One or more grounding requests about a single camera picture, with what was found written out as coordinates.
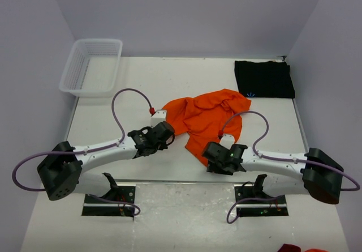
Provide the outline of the orange t shirt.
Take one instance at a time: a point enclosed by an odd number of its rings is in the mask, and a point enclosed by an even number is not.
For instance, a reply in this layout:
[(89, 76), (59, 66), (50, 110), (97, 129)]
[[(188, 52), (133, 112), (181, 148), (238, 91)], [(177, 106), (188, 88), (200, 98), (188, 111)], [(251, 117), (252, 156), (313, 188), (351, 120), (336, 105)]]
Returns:
[(222, 89), (197, 97), (182, 97), (163, 106), (166, 121), (174, 128), (175, 135), (187, 133), (185, 148), (203, 165), (208, 161), (202, 151), (209, 142), (220, 142), (219, 131), (232, 135), (236, 140), (242, 132), (242, 118), (234, 114), (248, 111), (251, 100), (237, 91)]

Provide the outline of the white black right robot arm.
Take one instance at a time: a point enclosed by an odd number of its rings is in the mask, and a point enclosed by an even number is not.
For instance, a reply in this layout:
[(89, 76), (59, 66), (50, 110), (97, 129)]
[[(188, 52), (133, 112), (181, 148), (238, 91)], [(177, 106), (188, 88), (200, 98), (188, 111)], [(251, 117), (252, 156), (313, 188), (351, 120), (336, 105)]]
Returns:
[(308, 153), (284, 154), (275, 161), (242, 144), (226, 148), (209, 142), (202, 156), (208, 161), (208, 172), (225, 175), (258, 172), (252, 191), (247, 193), (257, 202), (289, 194), (308, 194), (322, 203), (339, 203), (343, 168), (317, 148)]

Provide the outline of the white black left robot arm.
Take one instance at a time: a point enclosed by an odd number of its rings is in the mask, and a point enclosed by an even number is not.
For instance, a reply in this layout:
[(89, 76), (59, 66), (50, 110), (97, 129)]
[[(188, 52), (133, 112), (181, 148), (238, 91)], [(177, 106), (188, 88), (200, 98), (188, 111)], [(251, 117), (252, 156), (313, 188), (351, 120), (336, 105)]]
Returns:
[(100, 176), (91, 169), (121, 160), (147, 157), (168, 148), (175, 139), (174, 128), (162, 121), (154, 127), (130, 131), (123, 140), (93, 146), (70, 146), (59, 143), (38, 165), (37, 172), (51, 201), (72, 193), (96, 195), (106, 203), (117, 198), (118, 189), (109, 173)]

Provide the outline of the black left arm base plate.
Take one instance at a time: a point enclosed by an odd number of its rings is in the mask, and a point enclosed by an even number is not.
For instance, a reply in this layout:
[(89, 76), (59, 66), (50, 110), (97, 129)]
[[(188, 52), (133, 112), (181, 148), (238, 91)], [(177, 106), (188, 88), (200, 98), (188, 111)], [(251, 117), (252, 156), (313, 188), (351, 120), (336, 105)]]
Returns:
[(86, 195), (81, 215), (134, 218), (140, 213), (140, 208), (135, 207), (135, 195), (135, 185), (118, 186), (102, 200)]

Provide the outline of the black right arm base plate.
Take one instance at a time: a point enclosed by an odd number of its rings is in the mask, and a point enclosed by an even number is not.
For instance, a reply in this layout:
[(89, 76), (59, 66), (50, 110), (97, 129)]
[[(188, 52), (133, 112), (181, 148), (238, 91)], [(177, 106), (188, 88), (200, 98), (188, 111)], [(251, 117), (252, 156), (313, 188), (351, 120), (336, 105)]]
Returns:
[[(234, 186), (235, 201), (244, 198), (260, 198), (261, 196), (254, 196), (253, 185), (247, 183), (245, 186)], [(286, 197), (283, 195), (277, 201), (255, 201), (250, 200), (241, 202), (236, 206), (236, 214), (239, 217), (271, 217), (271, 216), (288, 216), (288, 208)]]

